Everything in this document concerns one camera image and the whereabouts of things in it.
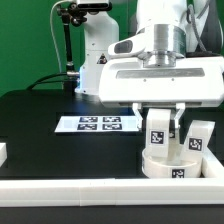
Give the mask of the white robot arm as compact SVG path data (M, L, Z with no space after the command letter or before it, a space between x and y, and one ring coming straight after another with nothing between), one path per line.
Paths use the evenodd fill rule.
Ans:
M217 107L224 101L216 0L137 0L136 33L121 40L109 0L78 0L87 13L80 91L112 106Z

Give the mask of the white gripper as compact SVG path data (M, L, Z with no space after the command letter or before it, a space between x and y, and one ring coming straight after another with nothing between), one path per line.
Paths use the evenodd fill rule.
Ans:
M142 106L175 108L178 129L186 107L218 107L224 101L223 74L222 56L177 59L175 67L155 68L145 68L138 58L113 59L102 70L99 97L112 107L132 105L139 130Z

